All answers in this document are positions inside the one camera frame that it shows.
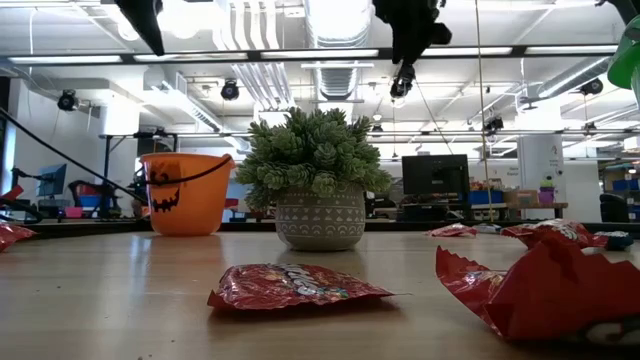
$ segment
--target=green object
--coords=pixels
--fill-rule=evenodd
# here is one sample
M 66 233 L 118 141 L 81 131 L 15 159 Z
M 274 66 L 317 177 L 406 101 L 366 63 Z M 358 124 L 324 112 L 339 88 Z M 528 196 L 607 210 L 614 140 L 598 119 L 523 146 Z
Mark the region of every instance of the green object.
M 391 176 L 380 170 L 380 152 L 366 142 L 371 121 L 362 117 L 352 125 L 338 110 L 305 114 L 291 108 L 283 125 L 252 123 L 253 152 L 238 166 L 236 181 L 253 184 L 247 204 L 264 209 L 291 188 L 305 188 L 320 197 L 345 186 L 382 192 Z
M 640 16 L 627 25 L 607 76 L 613 85 L 633 90 L 640 100 Z

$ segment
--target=desk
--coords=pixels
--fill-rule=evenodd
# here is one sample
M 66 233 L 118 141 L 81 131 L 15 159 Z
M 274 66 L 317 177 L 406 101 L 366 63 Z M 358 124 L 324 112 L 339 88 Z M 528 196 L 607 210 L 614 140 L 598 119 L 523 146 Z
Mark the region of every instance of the desk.
M 500 340 L 435 277 L 438 245 L 496 269 L 526 250 L 497 236 L 421 233 L 366 233 L 357 251 L 338 253 L 289 252 L 275 233 L 23 241 L 0 254 L 0 354 L 11 360 L 618 358 L 613 350 Z M 638 265 L 640 248 L 607 256 Z M 377 306 L 288 315 L 212 314 L 209 291 L 227 267 L 265 262 L 322 265 L 405 295 Z
M 507 206 L 509 207 L 509 209 L 513 209 L 513 210 L 553 209 L 556 219 L 562 219 L 563 209 L 568 208 L 569 204 L 568 203 L 529 204 L 529 205 L 508 204 Z
M 553 204 L 492 204 L 493 209 L 497 209 L 500 213 L 500 220 L 504 220 L 506 218 L 505 213 L 507 210 L 527 210 L 527 209 L 553 209 L 554 216 L 556 219 L 562 219 L 563 209 L 569 207 L 568 203 L 553 203 Z M 472 210 L 489 210 L 489 204 L 479 204 L 479 205 L 471 205 Z

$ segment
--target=red candy wrapper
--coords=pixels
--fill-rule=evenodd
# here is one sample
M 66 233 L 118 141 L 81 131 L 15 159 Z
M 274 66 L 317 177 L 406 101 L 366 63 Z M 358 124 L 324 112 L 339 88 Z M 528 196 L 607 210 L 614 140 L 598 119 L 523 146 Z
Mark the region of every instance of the red candy wrapper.
M 575 221 L 554 219 L 537 224 L 522 224 L 502 229 L 500 235 L 519 239 L 529 249 L 541 241 L 556 241 L 561 244 L 576 244 L 581 249 L 606 247 L 608 238 L 596 237 L 584 225 Z
M 640 271 L 628 261 L 544 241 L 505 273 L 438 247 L 436 275 L 506 339 L 640 344 Z
M 320 266 L 254 264 L 229 268 L 207 304 L 215 308 L 269 310 L 391 295 L 351 275 Z
M 478 230 L 457 223 L 441 227 L 439 229 L 427 231 L 425 235 L 433 237 L 476 237 L 477 233 Z
M 16 241 L 31 237 L 36 233 L 23 227 L 11 224 L 0 224 L 0 253 Z

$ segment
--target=blue bin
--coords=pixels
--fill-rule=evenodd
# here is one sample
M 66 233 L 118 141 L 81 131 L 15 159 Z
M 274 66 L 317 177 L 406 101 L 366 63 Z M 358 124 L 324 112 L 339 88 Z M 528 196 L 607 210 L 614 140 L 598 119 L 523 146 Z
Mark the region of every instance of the blue bin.
M 100 205 L 100 195 L 80 195 L 78 199 L 82 207 L 96 207 Z M 111 207 L 111 200 L 107 202 L 107 207 Z
M 638 186 L 638 179 L 634 179 L 634 180 L 614 180 L 613 181 L 613 190 L 615 190 L 615 191 L 640 190 L 640 186 Z
M 474 190 L 469 193 L 469 202 L 471 205 L 484 205 L 489 203 L 489 193 L 486 190 Z M 504 202 L 504 193 L 502 191 L 491 191 L 491 202 L 493 204 L 501 204 Z

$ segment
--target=computer monitor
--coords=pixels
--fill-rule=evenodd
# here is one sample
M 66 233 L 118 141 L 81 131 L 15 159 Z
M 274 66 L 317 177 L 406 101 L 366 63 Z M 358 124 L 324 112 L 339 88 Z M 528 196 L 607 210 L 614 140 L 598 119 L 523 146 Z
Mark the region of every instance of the computer monitor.
M 66 173 L 67 164 L 41 168 L 38 174 L 46 180 L 38 181 L 38 196 L 62 195 Z
M 469 193 L 467 155 L 402 157 L 405 195 Z

